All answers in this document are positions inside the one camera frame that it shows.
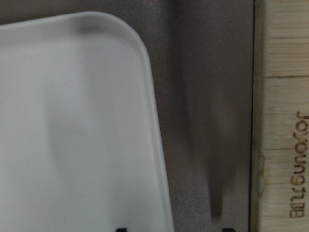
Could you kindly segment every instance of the gray metal surface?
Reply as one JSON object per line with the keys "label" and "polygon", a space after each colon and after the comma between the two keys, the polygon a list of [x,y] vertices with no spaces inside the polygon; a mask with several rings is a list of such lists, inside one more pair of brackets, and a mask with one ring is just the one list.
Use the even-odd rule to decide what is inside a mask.
{"label": "gray metal surface", "polygon": [[176,232],[247,231],[253,1],[3,0],[0,24],[86,10],[148,49]]}

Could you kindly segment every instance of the wood grain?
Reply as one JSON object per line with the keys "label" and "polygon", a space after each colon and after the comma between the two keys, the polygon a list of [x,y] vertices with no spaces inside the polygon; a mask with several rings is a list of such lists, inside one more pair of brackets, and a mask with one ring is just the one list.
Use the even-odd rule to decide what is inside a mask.
{"label": "wood grain", "polygon": [[255,10],[251,231],[309,231],[309,0]]}

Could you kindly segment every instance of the white plastic tray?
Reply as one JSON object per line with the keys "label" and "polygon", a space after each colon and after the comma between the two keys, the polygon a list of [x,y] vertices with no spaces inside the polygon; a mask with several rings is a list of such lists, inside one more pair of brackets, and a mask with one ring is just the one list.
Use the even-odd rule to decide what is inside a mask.
{"label": "white plastic tray", "polygon": [[0,26],[0,231],[172,232],[146,49],[84,12]]}

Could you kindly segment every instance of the wooden board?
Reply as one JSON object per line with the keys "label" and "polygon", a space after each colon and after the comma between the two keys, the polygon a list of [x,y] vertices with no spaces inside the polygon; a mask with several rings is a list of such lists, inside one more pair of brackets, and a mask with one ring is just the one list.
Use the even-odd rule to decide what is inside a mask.
{"label": "wooden board", "polygon": [[309,0],[256,2],[252,232],[309,231]]}

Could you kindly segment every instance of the light wood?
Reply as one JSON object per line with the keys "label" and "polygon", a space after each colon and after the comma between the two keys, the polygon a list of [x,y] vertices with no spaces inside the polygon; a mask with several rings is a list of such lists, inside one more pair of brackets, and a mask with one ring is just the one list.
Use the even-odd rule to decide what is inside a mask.
{"label": "light wood", "polygon": [[251,231],[306,232],[309,0],[257,1],[254,58]]}

